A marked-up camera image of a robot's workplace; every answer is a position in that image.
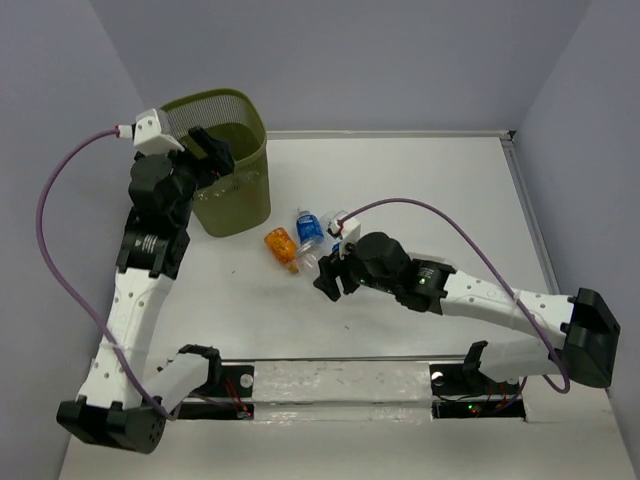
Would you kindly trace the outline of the orange label plastic bottle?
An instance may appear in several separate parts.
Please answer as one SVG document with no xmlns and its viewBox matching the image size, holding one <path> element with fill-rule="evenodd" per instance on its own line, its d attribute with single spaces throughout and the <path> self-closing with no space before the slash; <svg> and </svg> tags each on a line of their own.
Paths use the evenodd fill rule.
<svg viewBox="0 0 640 480">
<path fill-rule="evenodd" d="M 296 263 L 297 246 L 284 228 L 278 227 L 269 232 L 264 237 L 264 243 L 282 267 L 292 274 L 299 272 Z"/>
</svg>

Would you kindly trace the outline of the grey cap clear bottle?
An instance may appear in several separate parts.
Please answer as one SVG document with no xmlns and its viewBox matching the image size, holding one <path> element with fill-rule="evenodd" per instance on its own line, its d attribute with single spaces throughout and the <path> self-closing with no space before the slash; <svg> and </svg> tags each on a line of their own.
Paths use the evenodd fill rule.
<svg viewBox="0 0 640 480">
<path fill-rule="evenodd" d="M 229 197 L 246 190 L 248 185 L 239 181 L 218 181 L 211 186 L 198 190 L 194 199 L 197 201 L 209 201 L 215 198 Z"/>
</svg>

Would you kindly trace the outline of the silver cap clear bottle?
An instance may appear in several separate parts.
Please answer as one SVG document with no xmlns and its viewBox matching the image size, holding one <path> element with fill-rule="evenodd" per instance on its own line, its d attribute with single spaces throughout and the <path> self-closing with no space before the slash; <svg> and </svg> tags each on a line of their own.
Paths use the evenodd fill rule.
<svg viewBox="0 0 640 480">
<path fill-rule="evenodd" d="M 297 250 L 296 264 L 300 271 L 315 271 L 318 269 L 318 263 L 323 256 L 324 249 L 321 245 L 309 243 Z"/>
</svg>

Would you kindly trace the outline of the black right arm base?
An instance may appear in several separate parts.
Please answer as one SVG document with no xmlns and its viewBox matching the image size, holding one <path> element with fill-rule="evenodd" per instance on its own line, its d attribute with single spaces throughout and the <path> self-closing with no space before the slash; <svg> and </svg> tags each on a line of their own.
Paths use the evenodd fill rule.
<svg viewBox="0 0 640 480">
<path fill-rule="evenodd" d="M 459 363 L 429 366 L 434 419 L 525 419 L 520 383 L 497 383 L 482 374 L 469 374 Z"/>
</svg>

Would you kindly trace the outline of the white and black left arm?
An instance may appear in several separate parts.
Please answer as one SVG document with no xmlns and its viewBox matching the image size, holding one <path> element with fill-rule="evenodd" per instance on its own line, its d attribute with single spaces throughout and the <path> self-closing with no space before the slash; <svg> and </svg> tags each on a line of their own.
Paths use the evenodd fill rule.
<svg viewBox="0 0 640 480">
<path fill-rule="evenodd" d="M 56 417 L 86 444 L 149 454 L 184 399 L 209 395 L 221 383 L 219 351 L 194 344 L 142 379 L 160 311 L 189 245 L 194 194 L 234 171 L 224 142 L 201 127 L 188 135 L 202 157 L 176 140 L 155 153 L 136 149 L 113 300 L 107 319 L 97 321 L 102 339 L 77 397 L 61 402 Z"/>
</svg>

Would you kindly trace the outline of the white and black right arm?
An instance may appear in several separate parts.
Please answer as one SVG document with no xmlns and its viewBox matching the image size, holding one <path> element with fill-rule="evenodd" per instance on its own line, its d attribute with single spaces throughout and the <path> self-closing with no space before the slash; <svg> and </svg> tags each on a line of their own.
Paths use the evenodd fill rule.
<svg viewBox="0 0 640 480">
<path fill-rule="evenodd" d="M 332 301 L 367 287 L 415 312 L 470 318 L 521 333 L 522 339 L 513 342 L 472 344 L 460 379 L 473 392 L 494 382 L 561 374 L 591 388 L 612 384 L 621 328 L 601 294 L 591 289 L 581 288 L 574 296 L 507 290 L 449 264 L 412 256 L 382 232 L 322 257 L 313 285 Z"/>
</svg>

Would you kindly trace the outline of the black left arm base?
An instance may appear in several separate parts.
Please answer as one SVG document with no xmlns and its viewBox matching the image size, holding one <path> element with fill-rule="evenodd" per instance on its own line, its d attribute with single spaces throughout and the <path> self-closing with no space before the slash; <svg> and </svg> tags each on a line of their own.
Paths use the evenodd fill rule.
<svg viewBox="0 0 640 480">
<path fill-rule="evenodd" d="M 179 420 L 251 421 L 254 419 L 253 364 L 223 363 L 220 381 L 206 384 L 180 406 Z"/>
</svg>

